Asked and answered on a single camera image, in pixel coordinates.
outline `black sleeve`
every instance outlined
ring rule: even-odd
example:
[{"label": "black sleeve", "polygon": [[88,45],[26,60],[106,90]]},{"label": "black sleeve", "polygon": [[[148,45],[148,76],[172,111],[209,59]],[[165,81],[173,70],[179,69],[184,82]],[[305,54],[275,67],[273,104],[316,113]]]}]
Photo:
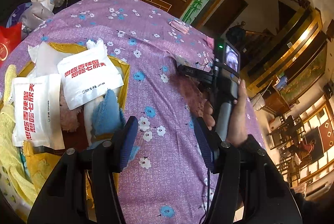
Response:
[{"label": "black sleeve", "polygon": [[[248,135],[247,140],[239,147],[239,149],[249,153],[256,153],[259,148],[259,143],[252,135]],[[301,193],[295,193],[293,189],[290,189],[290,192],[298,206],[299,212],[303,219],[303,224],[314,224],[315,215],[318,211],[317,203],[305,200]]]}]

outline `human hand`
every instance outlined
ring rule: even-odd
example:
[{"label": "human hand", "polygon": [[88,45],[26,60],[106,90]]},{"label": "human hand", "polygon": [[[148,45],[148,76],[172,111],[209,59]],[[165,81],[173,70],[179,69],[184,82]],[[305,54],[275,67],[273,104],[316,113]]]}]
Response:
[{"label": "human hand", "polygon": [[[228,135],[226,138],[227,142],[230,142],[235,147],[240,146],[243,142],[246,141],[248,135],[245,128],[245,113],[246,113],[246,84],[242,80],[241,84],[238,87],[238,101],[233,108],[233,112],[230,117],[228,125]],[[213,107],[209,101],[204,104],[203,110],[203,120],[208,126],[208,129],[211,130],[215,126],[216,122],[213,117]]]}]

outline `black cable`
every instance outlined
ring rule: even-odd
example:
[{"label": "black cable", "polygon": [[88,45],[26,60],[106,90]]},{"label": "black cable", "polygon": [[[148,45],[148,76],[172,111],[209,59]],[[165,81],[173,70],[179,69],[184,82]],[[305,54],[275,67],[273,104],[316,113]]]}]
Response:
[{"label": "black cable", "polygon": [[207,199],[207,206],[206,206],[206,214],[208,214],[209,211],[209,205],[210,205],[210,170],[208,169],[208,199]]},{"label": "black cable", "polygon": [[205,213],[201,217],[201,219],[199,220],[199,224],[203,224],[204,223],[204,222],[202,223],[202,219],[203,219],[203,217],[205,217],[208,214],[208,210],[209,210],[209,203],[210,203],[210,170],[209,169],[208,169],[208,173],[207,174],[208,174],[208,183],[207,183],[207,186],[208,186],[207,195],[208,195],[208,197],[207,197],[207,205],[206,205],[206,209],[204,208]]}]

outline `blue towel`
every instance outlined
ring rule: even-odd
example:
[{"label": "blue towel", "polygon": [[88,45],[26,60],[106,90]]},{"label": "blue towel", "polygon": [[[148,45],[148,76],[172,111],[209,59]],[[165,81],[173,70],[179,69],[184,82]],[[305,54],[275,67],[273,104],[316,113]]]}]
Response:
[{"label": "blue towel", "polygon": [[103,101],[92,114],[92,127],[95,136],[114,133],[125,126],[122,109],[119,108],[114,91],[108,89]]}]

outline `red bag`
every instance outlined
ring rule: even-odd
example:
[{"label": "red bag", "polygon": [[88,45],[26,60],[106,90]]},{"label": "red bag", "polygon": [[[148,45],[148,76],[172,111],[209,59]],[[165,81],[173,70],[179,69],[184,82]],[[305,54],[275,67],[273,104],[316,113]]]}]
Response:
[{"label": "red bag", "polygon": [[0,67],[8,55],[21,43],[22,23],[5,28],[0,26]]}]

